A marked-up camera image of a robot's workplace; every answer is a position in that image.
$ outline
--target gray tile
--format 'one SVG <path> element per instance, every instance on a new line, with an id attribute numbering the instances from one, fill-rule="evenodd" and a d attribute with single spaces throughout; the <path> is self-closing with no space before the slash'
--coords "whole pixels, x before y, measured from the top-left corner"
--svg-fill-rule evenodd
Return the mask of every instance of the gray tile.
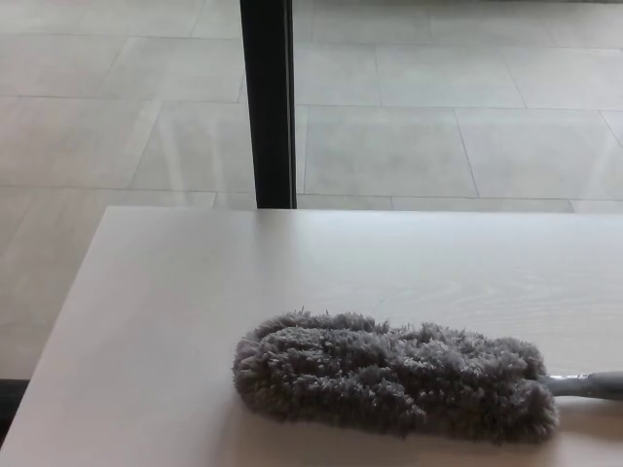
<path id="1" fill-rule="evenodd" d="M 344 197 L 327 195 L 298 195 L 299 209 L 357 209 L 390 211 L 390 197 Z"/>
<path id="2" fill-rule="evenodd" d="M 383 105 L 524 107 L 494 50 L 377 47 Z"/>
<path id="3" fill-rule="evenodd" d="M 87 11 L 92 0 L 3 0 L 1 33 L 68 33 Z"/>
<path id="4" fill-rule="evenodd" d="M 623 198 L 623 148 L 599 112 L 457 110 L 483 198 Z"/>
<path id="5" fill-rule="evenodd" d="M 51 326 L 99 220 L 120 191 L 38 191 L 0 257 L 0 324 Z"/>
<path id="6" fill-rule="evenodd" d="M 578 214 L 623 214 L 623 201 L 572 201 Z"/>
<path id="7" fill-rule="evenodd" d="M 373 47 L 297 44 L 294 76 L 297 104 L 380 103 Z"/>
<path id="8" fill-rule="evenodd" d="M 202 0 L 94 0 L 80 33 L 188 37 Z"/>
<path id="9" fill-rule="evenodd" d="M 100 94 L 236 102 L 243 72 L 237 40 L 130 38 Z"/>
<path id="10" fill-rule="evenodd" d="M 314 42 L 427 44 L 432 40 L 423 5 L 355 5 L 333 0 L 314 4 Z"/>
<path id="11" fill-rule="evenodd" d="M 94 95 L 125 41 L 120 37 L 1 36 L 0 94 Z"/>
<path id="12" fill-rule="evenodd" d="M 572 212 L 564 199 L 393 198 L 396 211 Z"/>
<path id="13" fill-rule="evenodd" d="M 0 325 L 0 378 L 30 379 L 52 325 Z"/>
<path id="14" fill-rule="evenodd" d="M 252 193 L 217 193 L 215 209 L 253 210 L 256 208 L 255 194 Z"/>
<path id="15" fill-rule="evenodd" d="M 253 190 L 244 104 L 165 103 L 132 182 L 178 191 Z"/>
<path id="16" fill-rule="evenodd" d="M 602 112 L 602 115 L 616 139 L 623 145 L 623 112 Z"/>
<path id="17" fill-rule="evenodd" d="M 312 41 L 313 3 L 313 0 L 292 0 L 292 35 L 295 43 Z"/>
<path id="18" fill-rule="evenodd" d="M 306 193 L 476 195 L 451 110 L 311 107 Z"/>
<path id="19" fill-rule="evenodd" d="M 206 0 L 193 37 L 237 39 L 242 37 L 240 2 L 238 0 Z"/>
<path id="20" fill-rule="evenodd" d="M 505 53 L 528 107 L 623 110 L 623 53 L 509 49 Z"/>
<path id="21" fill-rule="evenodd" d="M 529 2 L 451 2 L 429 7 L 432 35 L 442 44 L 554 46 Z"/>
<path id="22" fill-rule="evenodd" d="M 154 190 L 126 191 L 122 205 L 157 207 L 196 207 L 211 208 L 216 198 L 210 192 L 165 192 Z"/>
<path id="23" fill-rule="evenodd" d="M 559 46 L 623 48 L 623 5 L 547 4 L 541 18 Z"/>
<path id="24" fill-rule="evenodd" d="M 0 187 L 0 255 L 9 245 L 32 199 L 30 190 Z"/>
<path id="25" fill-rule="evenodd" d="M 159 102 L 0 100 L 0 183 L 125 188 Z"/>

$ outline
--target tabletop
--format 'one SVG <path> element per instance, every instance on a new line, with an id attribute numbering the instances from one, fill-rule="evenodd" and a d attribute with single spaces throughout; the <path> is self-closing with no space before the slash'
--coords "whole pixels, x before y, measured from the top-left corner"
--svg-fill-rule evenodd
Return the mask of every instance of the tabletop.
<path id="1" fill-rule="evenodd" d="M 110 208 L 0 465 L 620 466 L 623 405 L 557 400 L 542 446 L 406 441 L 248 413 L 236 343 L 295 309 L 514 336 L 621 369 L 623 217 Z"/>

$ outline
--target black window frame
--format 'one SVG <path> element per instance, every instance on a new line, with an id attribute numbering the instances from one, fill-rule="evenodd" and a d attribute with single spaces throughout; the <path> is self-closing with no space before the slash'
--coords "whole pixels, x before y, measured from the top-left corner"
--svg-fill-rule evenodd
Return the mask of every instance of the black window frame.
<path id="1" fill-rule="evenodd" d="M 258 209 L 296 209 L 292 0 L 240 0 Z"/>

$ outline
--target gray handle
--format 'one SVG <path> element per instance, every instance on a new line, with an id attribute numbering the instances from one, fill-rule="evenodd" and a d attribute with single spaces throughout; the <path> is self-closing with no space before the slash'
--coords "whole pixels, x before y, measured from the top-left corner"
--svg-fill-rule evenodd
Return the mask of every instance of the gray handle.
<path id="1" fill-rule="evenodd" d="M 544 377 L 544 383 L 554 396 L 590 397 L 623 401 L 623 372 L 591 373 L 571 377 Z"/>

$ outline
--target table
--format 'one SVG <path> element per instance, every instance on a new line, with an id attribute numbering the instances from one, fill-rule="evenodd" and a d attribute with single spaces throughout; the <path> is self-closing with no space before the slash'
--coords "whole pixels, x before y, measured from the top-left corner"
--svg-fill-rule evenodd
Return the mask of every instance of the table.
<path id="1" fill-rule="evenodd" d="M 620 466 L 623 405 L 559 399 L 541 447 L 407 441 L 249 414 L 239 337 L 364 311 L 535 342 L 551 373 L 623 367 L 623 217 L 111 208 L 2 467 Z"/>

